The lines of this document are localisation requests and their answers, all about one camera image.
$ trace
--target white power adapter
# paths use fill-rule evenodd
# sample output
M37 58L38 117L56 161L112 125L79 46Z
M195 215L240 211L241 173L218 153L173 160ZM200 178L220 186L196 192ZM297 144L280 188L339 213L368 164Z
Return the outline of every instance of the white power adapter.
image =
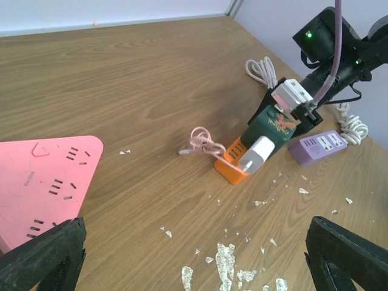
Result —
M275 149L275 144L266 136L260 138L248 149L238 161L238 165L247 174L255 173Z
M278 107L285 112L290 112L300 104L310 102L313 98L295 79L285 80L271 93Z

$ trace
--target power socket outlet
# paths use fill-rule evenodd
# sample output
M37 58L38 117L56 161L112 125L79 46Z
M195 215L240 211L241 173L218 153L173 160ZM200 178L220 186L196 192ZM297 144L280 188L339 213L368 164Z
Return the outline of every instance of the power socket outlet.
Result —
M336 132L319 133L300 139L290 147L290 152L299 165L307 167L327 156L330 156L347 147L345 140Z
M103 149L94 136L0 142L0 250L77 217Z

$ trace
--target green charger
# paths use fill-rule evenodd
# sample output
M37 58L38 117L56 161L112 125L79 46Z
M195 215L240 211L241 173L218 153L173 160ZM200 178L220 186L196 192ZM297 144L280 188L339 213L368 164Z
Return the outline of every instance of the green charger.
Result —
M273 105L267 106L248 126L248 129L241 135L241 142L249 149L260 136L268 137L274 144L270 158L287 141L289 141L296 130L296 124L281 113Z

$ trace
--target purple power strip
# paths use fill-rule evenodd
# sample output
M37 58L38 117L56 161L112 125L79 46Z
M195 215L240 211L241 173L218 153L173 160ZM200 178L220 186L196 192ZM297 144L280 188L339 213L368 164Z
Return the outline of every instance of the purple power strip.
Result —
M347 147L345 140L336 132L320 133L318 135L302 138L290 147L290 152L302 167L307 167L314 162Z

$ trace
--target white wall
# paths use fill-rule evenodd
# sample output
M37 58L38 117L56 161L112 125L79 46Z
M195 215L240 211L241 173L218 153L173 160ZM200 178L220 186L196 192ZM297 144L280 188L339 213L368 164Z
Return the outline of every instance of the white wall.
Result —
M230 0L0 0L0 35L224 14Z
M301 62L300 49L292 36L328 6L334 6L334 0L244 0L235 19L294 71L306 76L311 71ZM343 1L343 16L360 37L366 36L370 27L387 14L387 0ZM388 149L388 64L374 70L372 75L372 82L355 84L355 88L362 91L363 98L351 103L350 112L359 115L362 122L368 125L369 135ZM351 90L345 89L336 99L353 96Z

